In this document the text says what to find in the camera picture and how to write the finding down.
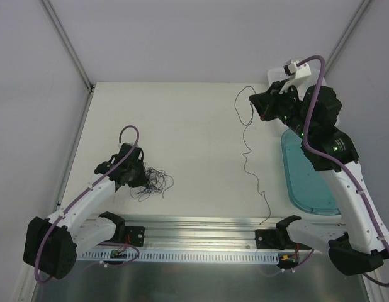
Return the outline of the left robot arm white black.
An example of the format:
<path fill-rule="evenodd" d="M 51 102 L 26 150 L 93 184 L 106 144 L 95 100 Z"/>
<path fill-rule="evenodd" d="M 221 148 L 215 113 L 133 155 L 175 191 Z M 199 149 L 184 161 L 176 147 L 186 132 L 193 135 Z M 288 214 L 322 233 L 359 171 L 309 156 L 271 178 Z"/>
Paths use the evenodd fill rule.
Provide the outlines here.
<path fill-rule="evenodd" d="M 90 224 L 84 222 L 123 186 L 142 187 L 149 182 L 142 148 L 124 143 L 109 161 L 100 163 L 88 187 L 68 206 L 28 224 L 23 261 L 50 277 L 62 279 L 83 253 L 103 242 L 118 245 L 127 235 L 125 219 L 106 211 Z"/>

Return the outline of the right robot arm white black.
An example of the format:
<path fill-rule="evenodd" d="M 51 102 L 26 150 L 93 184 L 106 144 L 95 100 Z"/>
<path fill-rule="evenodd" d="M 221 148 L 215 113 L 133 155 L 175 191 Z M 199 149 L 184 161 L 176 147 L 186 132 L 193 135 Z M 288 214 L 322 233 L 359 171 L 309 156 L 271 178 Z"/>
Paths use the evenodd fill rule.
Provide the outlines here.
<path fill-rule="evenodd" d="M 301 138 L 301 150 L 330 187 L 345 229 L 328 232 L 292 215 L 276 224 L 269 245 L 288 249 L 300 243 L 325 252 L 346 276 L 367 276 L 389 260 L 389 231 L 364 185 L 351 138 L 335 125 L 342 104 L 330 87 L 311 86 L 300 99 L 295 86 L 280 91 L 285 83 L 274 82 L 249 101 L 262 121 L 279 120 Z"/>

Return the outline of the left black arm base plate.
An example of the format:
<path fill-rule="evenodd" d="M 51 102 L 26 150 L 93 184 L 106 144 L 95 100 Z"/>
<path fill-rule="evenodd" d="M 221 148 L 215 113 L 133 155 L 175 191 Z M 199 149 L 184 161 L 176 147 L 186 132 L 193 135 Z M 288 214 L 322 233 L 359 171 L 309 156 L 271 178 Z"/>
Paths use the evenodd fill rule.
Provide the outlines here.
<path fill-rule="evenodd" d="M 145 227 L 143 226 L 119 226 L 110 242 L 127 243 L 136 247 L 142 247 L 145 240 Z"/>

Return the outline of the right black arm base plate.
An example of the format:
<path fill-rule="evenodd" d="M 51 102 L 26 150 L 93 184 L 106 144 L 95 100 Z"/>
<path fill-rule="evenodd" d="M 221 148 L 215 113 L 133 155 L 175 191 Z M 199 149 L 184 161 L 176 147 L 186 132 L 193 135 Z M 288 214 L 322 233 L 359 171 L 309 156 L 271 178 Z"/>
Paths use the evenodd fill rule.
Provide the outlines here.
<path fill-rule="evenodd" d="M 296 249 L 296 243 L 290 240 L 286 230 L 257 229 L 254 235 L 257 249 Z"/>

